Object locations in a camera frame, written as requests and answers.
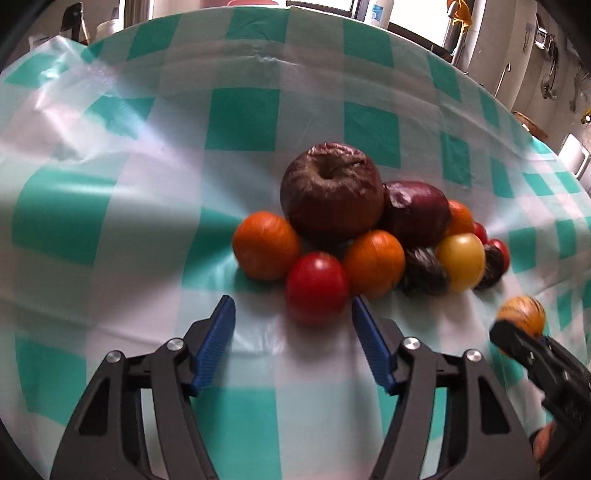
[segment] window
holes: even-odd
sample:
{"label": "window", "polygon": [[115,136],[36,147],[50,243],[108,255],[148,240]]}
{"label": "window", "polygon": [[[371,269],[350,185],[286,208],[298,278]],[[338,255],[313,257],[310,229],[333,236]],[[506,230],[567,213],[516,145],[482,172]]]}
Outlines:
{"label": "window", "polygon": [[394,0],[390,22],[442,46],[449,22],[446,0]]}

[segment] dark shriveled fruit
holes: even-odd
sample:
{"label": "dark shriveled fruit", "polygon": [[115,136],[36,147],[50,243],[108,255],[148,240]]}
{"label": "dark shriveled fruit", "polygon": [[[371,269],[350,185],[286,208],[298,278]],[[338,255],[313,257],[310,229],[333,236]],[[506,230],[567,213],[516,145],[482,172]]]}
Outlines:
{"label": "dark shriveled fruit", "polygon": [[445,269],[426,248],[404,251],[406,270],[402,290],[406,295],[419,290],[428,295],[443,295],[449,289],[449,277]]}
{"label": "dark shriveled fruit", "polygon": [[422,181],[387,181],[384,215],[379,227],[404,248],[432,247],[443,238],[452,219],[441,190]]}
{"label": "dark shriveled fruit", "polygon": [[494,245],[485,245],[484,254],[486,258],[486,265],[484,267],[484,275],[482,280],[475,287],[475,290],[484,290],[494,286],[503,276],[505,258],[503,252]]}
{"label": "dark shriveled fruit", "polygon": [[361,150],[338,143],[313,146],[287,167],[281,208],[293,228],[318,244],[350,240],[372,229],[384,208],[375,164]]}

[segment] fruit pile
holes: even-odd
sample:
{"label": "fruit pile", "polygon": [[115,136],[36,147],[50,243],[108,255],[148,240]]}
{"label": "fruit pile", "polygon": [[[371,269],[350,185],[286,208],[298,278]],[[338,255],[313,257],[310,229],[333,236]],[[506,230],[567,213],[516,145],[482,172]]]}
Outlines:
{"label": "fruit pile", "polygon": [[[465,205],[420,181],[382,183],[371,159],[347,145],[299,155],[280,201],[285,218],[254,213],[232,248],[249,277],[287,277],[290,314],[307,325],[329,322],[350,294],[375,299],[397,285],[429,295],[489,288],[509,268],[505,244],[489,241]],[[300,238],[319,251],[301,256]],[[342,262],[327,253],[343,244]]]}

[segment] faucet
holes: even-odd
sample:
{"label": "faucet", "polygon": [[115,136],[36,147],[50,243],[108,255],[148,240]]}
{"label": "faucet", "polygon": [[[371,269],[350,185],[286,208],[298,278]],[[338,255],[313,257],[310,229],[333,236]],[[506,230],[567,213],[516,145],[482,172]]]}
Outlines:
{"label": "faucet", "polygon": [[505,69],[503,70],[503,73],[501,73],[501,81],[499,82],[499,85],[496,88],[495,98],[499,94],[499,90],[501,89],[501,84],[503,83],[503,79],[505,78],[505,73],[510,72],[510,71],[511,71],[511,62],[509,62],[507,65],[505,65]]}

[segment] small orange fruit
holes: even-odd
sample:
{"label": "small orange fruit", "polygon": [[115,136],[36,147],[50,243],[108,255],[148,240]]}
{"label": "small orange fruit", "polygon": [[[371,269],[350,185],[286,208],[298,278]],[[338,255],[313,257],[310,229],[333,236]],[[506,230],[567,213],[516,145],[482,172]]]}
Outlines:
{"label": "small orange fruit", "polygon": [[377,299],[400,282],[406,260],[400,242],[383,230],[372,230],[350,245],[343,267],[353,295]]}
{"label": "small orange fruit", "polygon": [[238,225],[232,237],[238,265],[254,280],[284,278],[300,256],[300,240],[283,217],[257,212]]}
{"label": "small orange fruit", "polygon": [[452,221],[447,226],[445,236],[458,235],[460,233],[474,233],[474,217],[470,209],[463,203],[449,200],[449,211]]}
{"label": "small orange fruit", "polygon": [[514,297],[507,300],[496,313],[497,320],[508,320],[535,339],[544,333],[546,312],[542,304],[532,297]]}

